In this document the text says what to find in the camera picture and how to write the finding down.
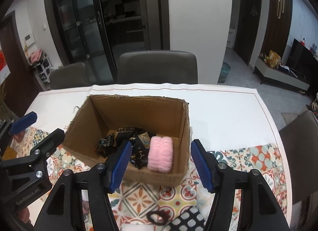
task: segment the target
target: dark cloth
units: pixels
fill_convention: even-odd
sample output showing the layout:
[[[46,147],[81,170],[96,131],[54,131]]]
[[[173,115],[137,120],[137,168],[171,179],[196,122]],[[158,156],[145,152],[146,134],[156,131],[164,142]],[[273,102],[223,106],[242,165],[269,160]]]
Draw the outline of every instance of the dark cloth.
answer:
[[[196,207],[191,207],[167,226],[169,226],[168,230],[170,231],[204,230],[204,218]]]
[[[130,162],[136,168],[142,169],[148,164],[150,139],[153,136],[155,136],[155,134],[149,133],[141,128],[120,128],[116,133],[110,134],[104,139],[100,139],[96,152],[106,158],[116,152],[124,140],[129,140],[132,146]]]

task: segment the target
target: pink cloth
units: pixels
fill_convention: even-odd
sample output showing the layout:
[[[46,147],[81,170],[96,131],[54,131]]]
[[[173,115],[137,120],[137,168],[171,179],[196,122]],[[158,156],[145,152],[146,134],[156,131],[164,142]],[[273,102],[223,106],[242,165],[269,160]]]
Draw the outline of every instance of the pink cloth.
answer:
[[[42,49],[38,49],[31,54],[31,63],[38,62],[42,55]]]
[[[151,171],[169,173],[172,167],[173,143],[170,137],[154,136],[150,140],[148,168]]]

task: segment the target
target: folded pink towel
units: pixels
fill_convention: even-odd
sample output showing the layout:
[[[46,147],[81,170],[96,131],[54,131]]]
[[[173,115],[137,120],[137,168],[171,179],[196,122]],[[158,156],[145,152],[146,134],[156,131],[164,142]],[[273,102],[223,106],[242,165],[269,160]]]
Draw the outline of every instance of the folded pink towel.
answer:
[[[154,136],[150,140],[148,168],[151,171],[169,173],[172,166],[173,144],[170,137]]]

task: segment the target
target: wooden door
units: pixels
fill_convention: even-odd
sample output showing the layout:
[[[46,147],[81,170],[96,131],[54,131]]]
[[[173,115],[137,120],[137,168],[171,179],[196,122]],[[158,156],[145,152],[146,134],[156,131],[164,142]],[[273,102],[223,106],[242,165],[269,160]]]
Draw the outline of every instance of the wooden door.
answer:
[[[260,22],[262,0],[241,0],[234,51],[248,64]]]
[[[21,117],[36,98],[39,89],[34,82],[35,77],[27,69],[26,58],[22,58],[22,47],[17,43],[13,20],[14,16],[10,15],[0,23],[0,43],[10,70],[5,79],[4,101],[11,111]]]
[[[261,52],[283,56],[292,20],[293,0],[270,0],[266,33]]]

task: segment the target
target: wall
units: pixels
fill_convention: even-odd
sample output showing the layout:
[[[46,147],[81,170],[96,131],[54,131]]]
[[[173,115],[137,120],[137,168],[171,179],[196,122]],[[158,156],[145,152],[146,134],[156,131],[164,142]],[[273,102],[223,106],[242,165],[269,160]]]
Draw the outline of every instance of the wall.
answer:
[[[14,0],[6,15],[12,11],[15,11],[16,28],[18,30],[22,49],[24,50],[25,43],[23,38],[32,32],[28,15],[27,0]],[[34,43],[28,48],[28,52],[32,53],[37,49],[37,45]]]
[[[38,48],[47,53],[53,67],[62,65],[58,52],[50,32],[47,22],[47,14],[45,12],[44,0],[27,0],[27,9],[29,15],[30,26]],[[46,29],[42,29],[42,24],[46,25]]]
[[[240,4],[241,4],[241,0],[233,0],[231,23],[234,23],[236,30],[237,30],[237,25],[239,21],[238,18],[239,18]],[[251,60],[249,63],[250,66],[253,68],[255,67],[255,62],[257,60],[257,57],[260,55],[260,50],[263,45],[265,32],[267,28],[268,13],[269,13],[269,0],[262,0],[259,28],[257,31],[255,45],[254,45]]]
[[[62,65],[47,22],[44,0],[14,0],[7,14],[13,10],[15,10],[16,26],[22,48],[24,48],[23,38],[32,32],[35,44],[28,48],[28,52],[41,48],[47,53],[53,67]],[[42,29],[42,24],[46,25],[45,30]]]
[[[171,50],[197,57],[199,84],[217,84],[232,0],[169,0]]]
[[[302,0],[293,0],[292,21],[282,62],[286,62],[294,39],[306,39],[306,47],[318,46],[318,19]]]

